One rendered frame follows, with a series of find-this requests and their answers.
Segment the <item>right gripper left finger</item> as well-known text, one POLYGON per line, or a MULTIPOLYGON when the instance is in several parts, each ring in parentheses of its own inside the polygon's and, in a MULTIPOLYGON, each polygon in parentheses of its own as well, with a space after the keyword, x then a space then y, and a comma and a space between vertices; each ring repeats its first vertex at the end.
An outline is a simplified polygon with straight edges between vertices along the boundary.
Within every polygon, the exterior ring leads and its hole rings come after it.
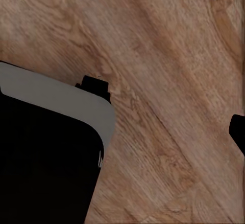
POLYGON ((26 133, 23 115, 0 120, 0 175, 12 159, 26 133))

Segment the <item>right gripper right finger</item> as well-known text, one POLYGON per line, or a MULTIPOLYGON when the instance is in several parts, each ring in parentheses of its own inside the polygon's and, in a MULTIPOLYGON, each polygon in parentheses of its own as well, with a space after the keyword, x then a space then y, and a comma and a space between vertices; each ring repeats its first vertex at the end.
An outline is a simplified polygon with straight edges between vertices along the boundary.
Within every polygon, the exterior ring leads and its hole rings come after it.
POLYGON ((232 116, 229 134, 245 156, 245 116, 238 114, 232 116))

